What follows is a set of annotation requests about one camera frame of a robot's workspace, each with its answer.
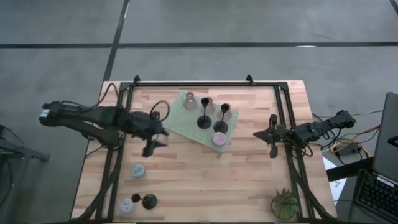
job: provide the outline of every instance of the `gray floor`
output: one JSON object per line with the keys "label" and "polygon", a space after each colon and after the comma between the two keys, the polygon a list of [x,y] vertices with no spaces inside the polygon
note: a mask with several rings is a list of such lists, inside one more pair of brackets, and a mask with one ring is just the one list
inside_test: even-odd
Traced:
{"label": "gray floor", "polygon": [[[0,44],[110,43],[123,0],[0,0]],[[126,14],[121,42],[398,41],[398,15],[388,0],[140,0]],[[42,103],[98,99],[110,49],[0,49],[0,123],[32,149],[33,162],[16,222],[67,220],[87,141],[66,128],[39,124]],[[396,47],[265,49],[119,49],[111,80],[305,80],[312,111],[363,113],[397,91]],[[358,119],[346,133],[379,124]],[[364,146],[374,152],[375,140]],[[340,165],[330,154],[325,157]],[[346,158],[353,162],[359,158]],[[354,180],[341,198],[351,199]],[[341,202],[338,213],[347,219]],[[372,221],[354,211],[359,222]]]}

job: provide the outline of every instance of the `wooden table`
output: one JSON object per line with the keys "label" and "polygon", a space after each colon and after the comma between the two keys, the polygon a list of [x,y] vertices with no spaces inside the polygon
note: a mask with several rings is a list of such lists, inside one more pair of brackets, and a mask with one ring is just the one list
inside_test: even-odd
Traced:
{"label": "wooden table", "polygon": [[[104,82],[102,94],[109,82]],[[312,122],[303,81],[288,81],[297,125]],[[270,159],[270,147],[255,138],[253,132],[266,129],[269,116],[278,114],[275,93],[268,87],[144,87],[135,88],[131,111],[149,112],[159,100],[173,101],[180,91],[195,96],[210,96],[215,103],[228,102],[239,111],[231,141],[222,156],[218,151],[170,133],[169,146],[157,148],[150,158],[141,157],[145,145],[140,139],[126,138],[114,221],[130,222],[264,222],[276,221],[270,209],[275,189],[290,188],[285,149],[278,145],[279,155]],[[110,91],[101,106],[114,106],[116,95]],[[289,117],[285,112],[288,125]],[[88,152],[99,143],[93,141]],[[305,157],[305,167],[312,192],[327,211],[336,216],[322,155],[313,147],[313,157]],[[94,199],[101,185],[106,150],[86,159],[72,218],[79,216]],[[134,179],[131,169],[145,167],[146,175]],[[141,203],[130,214],[122,214],[120,202],[134,193],[155,194],[159,199],[153,210]],[[104,216],[109,197],[105,199]]]}

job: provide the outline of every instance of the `green tray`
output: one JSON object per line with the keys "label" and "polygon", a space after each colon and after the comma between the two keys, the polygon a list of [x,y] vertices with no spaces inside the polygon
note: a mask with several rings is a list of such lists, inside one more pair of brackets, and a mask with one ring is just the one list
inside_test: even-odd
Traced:
{"label": "green tray", "polygon": [[[198,102],[198,106],[194,110],[186,110],[183,106],[185,101],[185,92],[180,92],[177,99],[170,105],[169,117],[163,122],[164,128],[173,131],[186,138],[192,139],[196,142],[204,144],[210,148],[216,149],[220,152],[224,152],[227,144],[223,147],[218,147],[211,141],[214,135],[213,125],[219,120],[217,117],[218,112],[221,110],[221,106],[214,104],[216,110],[213,114],[208,115],[211,118],[211,126],[208,129],[201,129],[197,125],[197,119],[203,115],[202,105],[200,100],[202,97],[194,96]],[[226,142],[229,142],[232,136],[232,132],[235,128],[236,120],[238,119],[239,113],[231,110],[232,117],[226,122],[228,124],[228,132],[225,133]]]}

